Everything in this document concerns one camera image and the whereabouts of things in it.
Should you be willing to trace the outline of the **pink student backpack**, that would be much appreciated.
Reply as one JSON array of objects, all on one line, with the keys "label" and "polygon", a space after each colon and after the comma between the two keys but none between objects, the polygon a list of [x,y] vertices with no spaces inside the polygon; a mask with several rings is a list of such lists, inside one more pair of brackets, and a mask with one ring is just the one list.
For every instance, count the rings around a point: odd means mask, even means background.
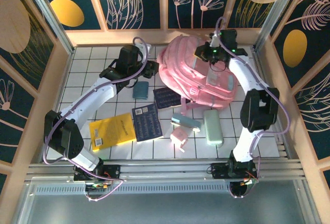
[{"label": "pink student backpack", "polygon": [[208,106],[223,109],[234,100],[238,80],[222,61],[215,65],[195,56],[205,41],[197,36],[178,36],[157,56],[164,84],[181,96],[181,113]]}]

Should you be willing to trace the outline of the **small teal notebook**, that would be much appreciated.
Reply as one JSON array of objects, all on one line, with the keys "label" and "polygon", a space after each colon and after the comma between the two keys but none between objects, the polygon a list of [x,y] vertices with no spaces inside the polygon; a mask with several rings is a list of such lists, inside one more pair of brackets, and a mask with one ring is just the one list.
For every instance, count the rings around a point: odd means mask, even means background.
[{"label": "small teal notebook", "polygon": [[148,89],[148,82],[137,82],[133,87],[133,98],[146,100],[148,98]]}]

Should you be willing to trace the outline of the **thick dark blue book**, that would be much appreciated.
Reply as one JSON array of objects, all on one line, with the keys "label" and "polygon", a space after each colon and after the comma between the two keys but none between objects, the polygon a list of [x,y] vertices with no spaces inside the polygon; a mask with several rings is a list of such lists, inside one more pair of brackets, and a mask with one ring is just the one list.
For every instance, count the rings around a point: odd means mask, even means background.
[{"label": "thick dark blue book", "polygon": [[181,95],[168,87],[153,90],[158,110],[181,105]]}]

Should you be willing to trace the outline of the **thin dark blue book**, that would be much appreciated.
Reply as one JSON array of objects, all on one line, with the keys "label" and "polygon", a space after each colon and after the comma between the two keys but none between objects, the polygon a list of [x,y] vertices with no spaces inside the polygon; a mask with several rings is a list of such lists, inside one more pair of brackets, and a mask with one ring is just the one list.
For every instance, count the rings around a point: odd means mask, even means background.
[{"label": "thin dark blue book", "polygon": [[163,137],[155,103],[132,109],[137,142],[150,141]]}]

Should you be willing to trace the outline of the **light blue pencil case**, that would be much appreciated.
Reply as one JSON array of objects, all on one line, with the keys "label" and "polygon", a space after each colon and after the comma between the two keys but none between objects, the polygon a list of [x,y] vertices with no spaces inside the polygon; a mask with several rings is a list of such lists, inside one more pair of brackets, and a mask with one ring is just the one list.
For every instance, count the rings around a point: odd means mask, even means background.
[{"label": "light blue pencil case", "polygon": [[199,132],[202,126],[199,121],[186,117],[180,113],[173,114],[171,118],[171,123],[176,126],[183,126],[192,129],[194,132]]}]

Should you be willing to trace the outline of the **yellow book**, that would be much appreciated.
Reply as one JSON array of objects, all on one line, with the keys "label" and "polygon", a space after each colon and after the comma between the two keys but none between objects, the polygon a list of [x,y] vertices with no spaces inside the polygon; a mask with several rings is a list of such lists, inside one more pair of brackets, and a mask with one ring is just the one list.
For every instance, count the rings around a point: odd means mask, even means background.
[{"label": "yellow book", "polygon": [[89,123],[93,152],[112,146],[137,141],[129,113]]}]

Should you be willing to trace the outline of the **mint green glasses case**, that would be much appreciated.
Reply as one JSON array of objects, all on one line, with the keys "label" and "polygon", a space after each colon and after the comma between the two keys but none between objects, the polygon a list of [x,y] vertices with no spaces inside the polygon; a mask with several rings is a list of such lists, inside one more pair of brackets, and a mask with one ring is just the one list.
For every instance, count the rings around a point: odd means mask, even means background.
[{"label": "mint green glasses case", "polygon": [[209,145],[223,145],[223,134],[220,118],[216,109],[206,110],[203,113],[207,143]]}]

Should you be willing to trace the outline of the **small pink box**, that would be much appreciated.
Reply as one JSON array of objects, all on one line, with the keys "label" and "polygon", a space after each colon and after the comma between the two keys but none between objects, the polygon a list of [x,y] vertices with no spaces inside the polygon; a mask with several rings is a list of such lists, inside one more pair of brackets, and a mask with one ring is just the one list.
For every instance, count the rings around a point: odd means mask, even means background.
[{"label": "small pink box", "polygon": [[188,133],[182,127],[175,128],[170,135],[170,139],[177,149],[185,153],[183,147],[188,141]]}]

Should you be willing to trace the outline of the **aluminium corner post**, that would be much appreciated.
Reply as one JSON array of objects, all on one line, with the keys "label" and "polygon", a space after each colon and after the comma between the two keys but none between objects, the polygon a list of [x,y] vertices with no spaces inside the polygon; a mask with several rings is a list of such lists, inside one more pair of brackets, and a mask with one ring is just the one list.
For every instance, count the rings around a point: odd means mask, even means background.
[{"label": "aluminium corner post", "polygon": [[56,17],[56,14],[51,8],[49,1],[48,0],[35,0],[35,1],[37,3],[37,6],[44,14],[46,20],[48,21],[51,29],[55,32],[60,43],[63,45],[65,50],[68,52],[68,54],[72,55],[74,52],[74,46],[69,40],[67,34],[65,33],[62,24],[59,22],[58,18]]},{"label": "aluminium corner post", "polygon": [[276,0],[266,17],[266,20],[261,28],[260,34],[254,44],[254,49],[258,52],[267,40],[275,23],[281,16],[283,10],[286,8],[290,0]]}]

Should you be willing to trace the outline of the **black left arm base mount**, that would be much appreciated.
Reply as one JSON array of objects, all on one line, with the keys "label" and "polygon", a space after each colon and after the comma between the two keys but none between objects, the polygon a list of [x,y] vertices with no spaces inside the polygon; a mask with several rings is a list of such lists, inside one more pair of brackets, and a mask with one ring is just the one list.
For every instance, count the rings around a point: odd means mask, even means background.
[{"label": "black left arm base mount", "polygon": [[[74,181],[104,181],[103,179],[97,178],[95,176],[92,176],[85,171],[83,171],[81,168],[74,166]],[[118,179],[120,176],[120,165],[100,165],[97,166],[92,172],[94,174],[97,174],[99,176],[105,177],[105,178],[116,178]]]}]

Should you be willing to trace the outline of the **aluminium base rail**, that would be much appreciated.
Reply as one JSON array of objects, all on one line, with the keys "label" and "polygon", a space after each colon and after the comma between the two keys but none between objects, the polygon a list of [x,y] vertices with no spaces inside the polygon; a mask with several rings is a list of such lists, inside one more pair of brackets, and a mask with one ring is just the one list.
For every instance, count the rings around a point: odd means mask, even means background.
[{"label": "aluminium base rail", "polygon": [[[224,163],[224,159],[149,159],[149,160],[113,160],[105,165],[120,165],[120,178],[126,183],[172,183],[172,182],[208,182],[212,175],[208,173],[212,163]],[[53,165],[31,164],[25,182],[33,180],[73,181],[73,166],[69,162],[57,162]],[[259,180],[283,181],[303,180],[305,173],[298,159],[266,158],[260,161]]]}]

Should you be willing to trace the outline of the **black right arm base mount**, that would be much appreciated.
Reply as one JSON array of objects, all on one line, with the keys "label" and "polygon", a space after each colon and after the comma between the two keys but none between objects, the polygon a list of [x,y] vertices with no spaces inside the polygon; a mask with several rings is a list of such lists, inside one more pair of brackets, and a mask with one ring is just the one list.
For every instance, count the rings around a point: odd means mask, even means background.
[{"label": "black right arm base mount", "polygon": [[212,163],[211,175],[213,179],[245,179],[257,177],[257,170],[253,161],[245,163]]}]

